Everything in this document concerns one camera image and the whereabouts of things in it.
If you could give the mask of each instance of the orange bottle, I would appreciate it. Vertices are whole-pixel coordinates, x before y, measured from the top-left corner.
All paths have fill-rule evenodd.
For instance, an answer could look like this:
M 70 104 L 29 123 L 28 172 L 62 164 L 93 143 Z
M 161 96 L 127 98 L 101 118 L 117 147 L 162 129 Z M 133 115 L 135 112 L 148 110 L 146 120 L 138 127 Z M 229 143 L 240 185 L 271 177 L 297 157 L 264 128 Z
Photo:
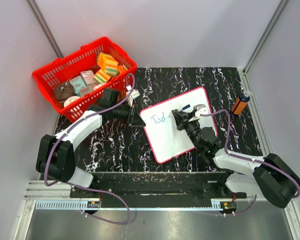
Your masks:
M 240 93 L 239 97 L 236 99 L 233 107 L 231 108 L 231 112 L 235 115 L 239 115 L 247 106 L 250 100 L 250 91 Z

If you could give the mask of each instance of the blue marker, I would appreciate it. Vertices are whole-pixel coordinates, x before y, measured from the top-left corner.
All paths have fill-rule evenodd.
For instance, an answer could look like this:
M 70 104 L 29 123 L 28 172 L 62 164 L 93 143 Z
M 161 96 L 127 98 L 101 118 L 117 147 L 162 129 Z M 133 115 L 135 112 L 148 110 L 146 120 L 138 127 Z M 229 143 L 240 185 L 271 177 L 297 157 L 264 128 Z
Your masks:
M 185 105 L 183 108 L 180 108 L 177 111 L 180 112 L 180 111 L 186 110 L 188 108 L 190 108 L 190 104 Z

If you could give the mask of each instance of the red basket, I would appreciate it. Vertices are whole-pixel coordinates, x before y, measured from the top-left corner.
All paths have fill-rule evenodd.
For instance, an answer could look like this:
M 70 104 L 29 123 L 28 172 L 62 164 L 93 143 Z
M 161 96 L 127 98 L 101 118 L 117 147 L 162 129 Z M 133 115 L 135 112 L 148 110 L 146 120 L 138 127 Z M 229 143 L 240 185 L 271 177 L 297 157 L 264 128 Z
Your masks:
M 100 68 L 96 63 L 97 54 L 104 52 L 112 55 L 120 65 L 125 65 L 128 71 L 113 77 L 102 87 L 86 94 L 77 101 L 63 107 L 53 94 L 56 85 L 67 80 L 73 79 L 80 75 L 80 72 L 92 70 L 96 73 Z M 114 88 L 121 92 L 122 97 L 126 95 L 126 76 L 128 73 L 133 75 L 136 73 L 137 64 L 129 58 L 128 54 L 122 50 L 117 44 L 110 41 L 107 37 L 101 37 L 87 45 L 83 45 L 80 50 L 60 59 L 57 58 L 53 62 L 35 70 L 32 73 L 33 78 L 37 82 L 38 88 L 44 98 L 48 100 L 54 109 L 61 115 L 65 115 L 71 122 L 76 121 L 87 110 L 87 108 L 96 102 L 102 96 L 105 88 Z

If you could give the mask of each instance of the black marble table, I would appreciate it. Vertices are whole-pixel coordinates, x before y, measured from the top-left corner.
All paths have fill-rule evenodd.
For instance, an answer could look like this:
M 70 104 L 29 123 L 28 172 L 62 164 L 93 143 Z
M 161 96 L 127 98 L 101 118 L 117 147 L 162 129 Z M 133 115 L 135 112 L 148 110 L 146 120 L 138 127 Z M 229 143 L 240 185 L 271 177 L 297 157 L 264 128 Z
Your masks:
M 136 99 L 138 110 L 203 86 L 211 110 L 230 110 L 242 90 L 239 73 L 233 67 L 138 68 Z M 214 118 L 218 137 L 226 141 L 225 114 Z M 60 116 L 56 133 L 71 122 Z M 231 115 L 229 149 L 262 155 L 253 120 L 247 107 L 239 116 Z M 108 121 L 90 134 L 75 150 L 76 165 L 89 172 L 205 172 L 215 171 L 205 165 L 192 150 L 164 164 L 158 164 L 142 127 L 130 127 L 122 120 Z

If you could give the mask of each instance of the white wall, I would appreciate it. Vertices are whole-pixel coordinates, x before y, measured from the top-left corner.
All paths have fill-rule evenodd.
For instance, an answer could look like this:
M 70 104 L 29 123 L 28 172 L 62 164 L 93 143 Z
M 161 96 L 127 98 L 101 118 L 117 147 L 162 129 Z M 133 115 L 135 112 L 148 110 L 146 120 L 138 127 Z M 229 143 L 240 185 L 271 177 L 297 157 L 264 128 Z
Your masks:
M 300 0 L 290 1 L 248 77 L 273 152 L 300 177 Z
M 0 240 L 8 240 L 56 113 L 32 72 L 56 56 L 25 0 L 0 1 Z
M 102 36 L 139 67 L 239 67 L 280 0 L 36 0 L 63 54 Z

